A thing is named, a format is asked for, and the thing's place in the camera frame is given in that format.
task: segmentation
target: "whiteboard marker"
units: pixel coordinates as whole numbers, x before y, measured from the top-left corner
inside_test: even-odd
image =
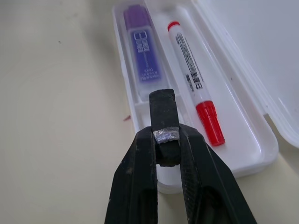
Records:
[[[225,143],[221,128],[217,120],[216,109],[207,91],[201,73],[189,48],[184,32],[177,21],[168,25],[168,32],[179,66],[189,86],[189,91],[195,104],[196,111],[206,130],[212,146]]]

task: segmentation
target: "open case lid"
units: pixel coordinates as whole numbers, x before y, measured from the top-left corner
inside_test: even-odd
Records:
[[[299,2],[195,0],[280,134],[299,147]]]

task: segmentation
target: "purple pencil lead container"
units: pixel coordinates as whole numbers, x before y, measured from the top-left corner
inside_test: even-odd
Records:
[[[148,101],[151,92],[168,88],[151,19],[147,9],[141,5],[130,6],[123,15],[137,91],[142,101]]]

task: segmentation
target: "white table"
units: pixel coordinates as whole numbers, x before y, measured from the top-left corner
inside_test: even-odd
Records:
[[[104,223],[134,137],[113,4],[1,1],[0,223]],[[238,183],[259,224],[297,224],[299,150],[274,131],[282,156]],[[158,209],[159,223],[187,223],[182,195],[159,194]]]

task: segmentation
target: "red stain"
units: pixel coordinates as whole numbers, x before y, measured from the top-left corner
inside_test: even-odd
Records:
[[[127,121],[131,119],[131,115],[127,116],[123,121]]]

